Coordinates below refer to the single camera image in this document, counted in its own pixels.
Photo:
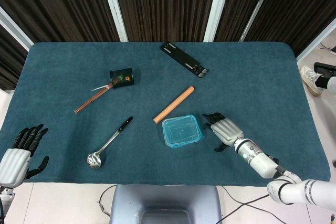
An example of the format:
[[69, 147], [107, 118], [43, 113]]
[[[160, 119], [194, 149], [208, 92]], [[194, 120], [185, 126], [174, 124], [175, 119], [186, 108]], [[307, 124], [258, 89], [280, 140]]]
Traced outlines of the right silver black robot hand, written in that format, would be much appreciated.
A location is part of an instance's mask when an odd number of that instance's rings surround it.
[[226, 147], [233, 147], [238, 139], [244, 137], [243, 131], [219, 112], [203, 114], [203, 117], [208, 120], [203, 127], [212, 130], [221, 141], [220, 146], [214, 149], [216, 152], [222, 152]]

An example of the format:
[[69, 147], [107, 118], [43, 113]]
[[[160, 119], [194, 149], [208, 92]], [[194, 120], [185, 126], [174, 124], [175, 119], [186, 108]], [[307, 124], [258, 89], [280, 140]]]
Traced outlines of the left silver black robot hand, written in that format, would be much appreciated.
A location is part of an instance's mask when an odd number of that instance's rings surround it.
[[42, 137], [48, 132], [43, 124], [24, 128], [14, 139], [11, 148], [7, 149], [1, 159], [1, 187], [16, 188], [24, 180], [41, 173], [49, 162], [45, 156], [41, 164], [30, 170], [29, 164]]

